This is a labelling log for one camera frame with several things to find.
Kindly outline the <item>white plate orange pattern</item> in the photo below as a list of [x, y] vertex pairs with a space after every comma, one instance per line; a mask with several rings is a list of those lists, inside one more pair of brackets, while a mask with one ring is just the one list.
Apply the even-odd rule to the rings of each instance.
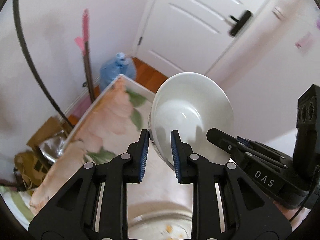
[[190, 239], [192, 209], [172, 202], [145, 202], [127, 208], [129, 239]]

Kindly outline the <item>small white bowl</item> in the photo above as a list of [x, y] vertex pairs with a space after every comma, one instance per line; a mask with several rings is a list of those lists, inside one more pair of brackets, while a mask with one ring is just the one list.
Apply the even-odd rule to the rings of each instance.
[[155, 94], [148, 126], [153, 148], [170, 168], [174, 166], [173, 130], [195, 153], [213, 163], [223, 165], [231, 158], [206, 137], [211, 128], [234, 135], [234, 113], [225, 92], [204, 75], [185, 72], [168, 78]]

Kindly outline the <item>floral white tablecloth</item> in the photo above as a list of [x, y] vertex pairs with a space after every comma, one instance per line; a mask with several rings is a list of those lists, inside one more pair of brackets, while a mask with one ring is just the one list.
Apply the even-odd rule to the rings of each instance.
[[[137, 141], [148, 126], [153, 97], [152, 92], [122, 75], [108, 85], [68, 136], [63, 155], [33, 193], [31, 212], [37, 214], [84, 163], [107, 163]], [[191, 208], [192, 187], [178, 184], [174, 171], [153, 144], [149, 145], [143, 181], [127, 189], [128, 207], [172, 202]]]

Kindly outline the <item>silver foil bag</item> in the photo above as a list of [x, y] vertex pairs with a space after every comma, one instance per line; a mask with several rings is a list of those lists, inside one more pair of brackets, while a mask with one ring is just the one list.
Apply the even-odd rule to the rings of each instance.
[[65, 133], [60, 131], [39, 144], [42, 155], [50, 164], [56, 163], [61, 155], [63, 155], [66, 139]]

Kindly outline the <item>brown paper bag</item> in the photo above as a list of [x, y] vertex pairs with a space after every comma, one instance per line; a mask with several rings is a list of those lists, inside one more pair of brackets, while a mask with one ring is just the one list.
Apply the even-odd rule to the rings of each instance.
[[29, 139], [30, 148], [20, 152], [14, 157], [14, 175], [17, 181], [17, 191], [34, 189], [43, 182], [51, 163], [40, 150], [40, 144], [57, 135], [66, 138], [72, 128], [69, 124], [61, 122], [57, 117], [50, 117]]

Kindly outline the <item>blue water bottle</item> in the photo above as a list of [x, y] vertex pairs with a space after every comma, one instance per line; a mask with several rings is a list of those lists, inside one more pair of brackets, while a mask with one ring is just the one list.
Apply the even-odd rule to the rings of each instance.
[[117, 53], [100, 68], [99, 89], [102, 92], [118, 75], [135, 80], [137, 71], [133, 59], [124, 53]]

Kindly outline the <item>white panel door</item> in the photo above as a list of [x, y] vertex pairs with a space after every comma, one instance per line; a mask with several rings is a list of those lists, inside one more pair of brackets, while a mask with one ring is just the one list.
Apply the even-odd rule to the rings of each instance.
[[207, 74], [236, 41], [231, 30], [267, 0], [155, 0], [136, 57], [170, 77]]

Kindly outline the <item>pink handled broom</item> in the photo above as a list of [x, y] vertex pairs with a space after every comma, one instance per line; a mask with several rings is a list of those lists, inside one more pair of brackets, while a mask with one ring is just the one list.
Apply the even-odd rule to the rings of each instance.
[[76, 45], [80, 48], [84, 62], [85, 77], [87, 89], [91, 103], [95, 101], [91, 63], [89, 57], [89, 10], [85, 9], [82, 15], [82, 37], [74, 39]]

